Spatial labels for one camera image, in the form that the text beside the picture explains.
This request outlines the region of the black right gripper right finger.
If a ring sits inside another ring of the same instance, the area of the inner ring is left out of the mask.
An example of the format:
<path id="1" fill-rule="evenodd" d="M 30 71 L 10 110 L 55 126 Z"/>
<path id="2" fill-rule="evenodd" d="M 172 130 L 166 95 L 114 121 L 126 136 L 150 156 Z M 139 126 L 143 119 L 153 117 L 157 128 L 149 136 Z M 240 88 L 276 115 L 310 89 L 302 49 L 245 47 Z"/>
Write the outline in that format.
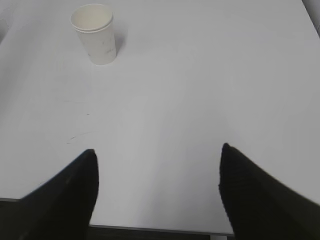
<path id="1" fill-rule="evenodd" d="M 237 240 L 318 240 L 320 206 L 225 143 L 219 193 Z"/>

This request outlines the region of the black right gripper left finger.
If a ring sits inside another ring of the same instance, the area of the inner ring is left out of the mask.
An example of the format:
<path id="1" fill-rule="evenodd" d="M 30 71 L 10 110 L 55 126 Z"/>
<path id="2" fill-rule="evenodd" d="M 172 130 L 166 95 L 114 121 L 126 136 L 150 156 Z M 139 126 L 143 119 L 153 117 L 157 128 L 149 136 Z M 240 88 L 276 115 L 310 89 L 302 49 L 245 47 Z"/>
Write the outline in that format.
<path id="1" fill-rule="evenodd" d="M 98 158 L 87 149 L 45 184 L 0 209 L 0 238 L 85 240 L 98 192 Z"/>

